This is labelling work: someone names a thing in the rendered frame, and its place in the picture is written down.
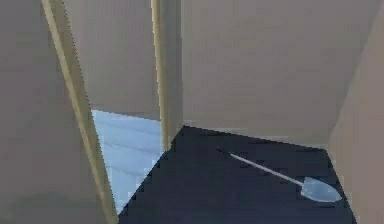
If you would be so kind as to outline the grey long-handled shovel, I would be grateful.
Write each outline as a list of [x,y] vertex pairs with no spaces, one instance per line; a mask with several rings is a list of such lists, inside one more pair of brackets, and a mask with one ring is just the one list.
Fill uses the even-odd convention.
[[342,199],[341,194],[335,187],[313,177],[305,176],[304,179],[300,181],[290,176],[284,175],[280,172],[277,172],[273,169],[265,167],[261,164],[243,158],[227,150],[217,148],[217,151],[224,155],[230,156],[236,160],[239,160],[243,163],[246,163],[254,168],[260,169],[283,180],[298,185],[300,187],[300,195],[306,199],[320,203],[336,203]]

